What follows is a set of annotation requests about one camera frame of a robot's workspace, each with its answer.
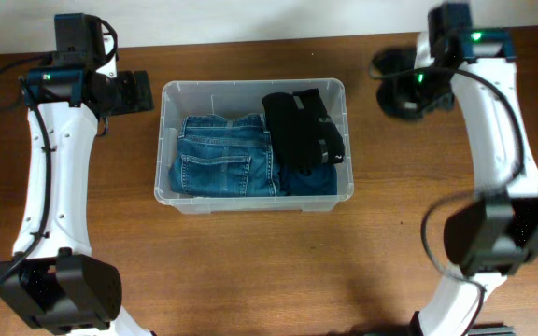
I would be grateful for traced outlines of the small black taped cloth roll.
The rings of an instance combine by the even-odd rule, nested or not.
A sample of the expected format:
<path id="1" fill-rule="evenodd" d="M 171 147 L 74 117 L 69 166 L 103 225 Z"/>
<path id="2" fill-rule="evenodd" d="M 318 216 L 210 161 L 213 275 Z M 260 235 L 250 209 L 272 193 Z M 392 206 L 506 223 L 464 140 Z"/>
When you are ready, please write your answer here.
<path id="1" fill-rule="evenodd" d="M 373 69 L 382 77 L 414 69 L 415 47 L 397 47 L 380 50 L 372 59 Z M 376 93 L 382 111 L 391 118 L 418 121 L 417 105 L 412 95 L 414 78 L 405 75 L 383 79 Z"/>

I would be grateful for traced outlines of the dark blue jeans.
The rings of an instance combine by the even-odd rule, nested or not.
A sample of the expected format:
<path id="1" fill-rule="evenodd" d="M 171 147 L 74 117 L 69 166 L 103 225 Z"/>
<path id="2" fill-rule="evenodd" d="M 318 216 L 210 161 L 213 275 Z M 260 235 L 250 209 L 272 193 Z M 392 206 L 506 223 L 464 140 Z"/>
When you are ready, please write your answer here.
<path id="1" fill-rule="evenodd" d="M 170 190 L 192 197 L 276 197 L 280 166 L 263 114 L 188 116 L 169 168 Z"/>

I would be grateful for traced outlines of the large black taped cloth bundle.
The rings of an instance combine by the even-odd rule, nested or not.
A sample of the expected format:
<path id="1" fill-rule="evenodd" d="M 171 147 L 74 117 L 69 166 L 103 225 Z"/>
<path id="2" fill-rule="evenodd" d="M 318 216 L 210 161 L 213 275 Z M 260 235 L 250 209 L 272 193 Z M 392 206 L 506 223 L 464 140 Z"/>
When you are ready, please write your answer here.
<path id="1" fill-rule="evenodd" d="M 262 105 L 276 155 L 284 165 L 303 170 L 344 161 L 343 136 L 318 89 L 269 93 Z"/>

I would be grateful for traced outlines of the blue taped sweater bundle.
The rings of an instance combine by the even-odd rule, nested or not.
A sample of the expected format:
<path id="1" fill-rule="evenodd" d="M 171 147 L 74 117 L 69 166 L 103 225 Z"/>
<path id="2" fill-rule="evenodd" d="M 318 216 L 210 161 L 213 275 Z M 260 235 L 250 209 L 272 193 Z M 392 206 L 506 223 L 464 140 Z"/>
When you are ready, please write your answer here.
<path id="1" fill-rule="evenodd" d="M 283 165 L 279 172 L 281 196 L 326 196 L 337 194 L 334 165 L 321 164 L 310 169 L 294 170 Z"/>

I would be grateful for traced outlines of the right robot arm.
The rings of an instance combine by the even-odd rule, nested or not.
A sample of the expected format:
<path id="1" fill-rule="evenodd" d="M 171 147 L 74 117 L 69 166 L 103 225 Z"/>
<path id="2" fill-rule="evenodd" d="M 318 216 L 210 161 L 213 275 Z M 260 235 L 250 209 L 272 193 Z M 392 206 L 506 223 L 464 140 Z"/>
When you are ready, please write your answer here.
<path id="1" fill-rule="evenodd" d="M 445 196 L 471 204 L 446 221 L 448 266 L 431 301 L 413 315 L 415 335 L 468 335 L 488 296 L 538 257 L 538 167 L 517 99 L 516 52 L 503 28 L 475 28 L 466 1 L 428 14 L 414 71 L 423 92 L 449 87 L 460 105 L 474 188 Z"/>

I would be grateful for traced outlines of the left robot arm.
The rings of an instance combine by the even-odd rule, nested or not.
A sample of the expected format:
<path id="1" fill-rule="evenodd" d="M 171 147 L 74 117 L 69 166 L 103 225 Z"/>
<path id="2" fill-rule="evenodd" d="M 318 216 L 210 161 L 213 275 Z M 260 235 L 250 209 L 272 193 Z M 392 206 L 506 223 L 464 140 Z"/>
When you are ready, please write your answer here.
<path id="1" fill-rule="evenodd" d="M 20 79 L 30 169 L 12 258 L 0 261 L 0 299 L 54 335 L 141 335 L 122 305 L 119 271 L 92 256 L 86 208 L 93 141 L 110 117 L 153 108 L 149 77 L 117 69 L 108 22 L 58 14 L 54 29 L 55 50 Z"/>

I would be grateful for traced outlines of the clear plastic storage bin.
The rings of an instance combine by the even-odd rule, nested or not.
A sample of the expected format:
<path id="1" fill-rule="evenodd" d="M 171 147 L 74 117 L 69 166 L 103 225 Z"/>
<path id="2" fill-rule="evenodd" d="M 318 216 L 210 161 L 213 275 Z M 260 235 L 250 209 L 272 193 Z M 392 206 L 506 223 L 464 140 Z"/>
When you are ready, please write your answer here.
<path id="1" fill-rule="evenodd" d="M 170 188 L 169 170 L 177 154 L 177 138 L 182 120 L 190 115 L 219 115 L 239 119 L 263 111 L 262 98 L 273 92 L 317 89 L 329 116 L 342 135 L 345 158 L 336 165 L 337 193 L 321 196 L 252 198 L 192 198 Z M 159 139 L 153 194 L 158 203 L 183 214 L 201 215 L 230 211 L 301 210 L 328 212 L 352 197 L 354 178 L 347 122 L 344 84 L 337 78 L 186 81 L 165 84 L 161 93 Z"/>

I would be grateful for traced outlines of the black aluminium rail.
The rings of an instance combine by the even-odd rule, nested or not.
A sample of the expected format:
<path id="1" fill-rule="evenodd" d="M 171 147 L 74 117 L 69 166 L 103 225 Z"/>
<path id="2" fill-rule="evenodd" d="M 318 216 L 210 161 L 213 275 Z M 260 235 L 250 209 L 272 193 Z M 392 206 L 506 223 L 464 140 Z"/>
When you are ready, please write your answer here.
<path id="1" fill-rule="evenodd" d="M 470 329 L 466 336 L 517 336 L 513 327 L 504 324 L 482 325 Z"/>

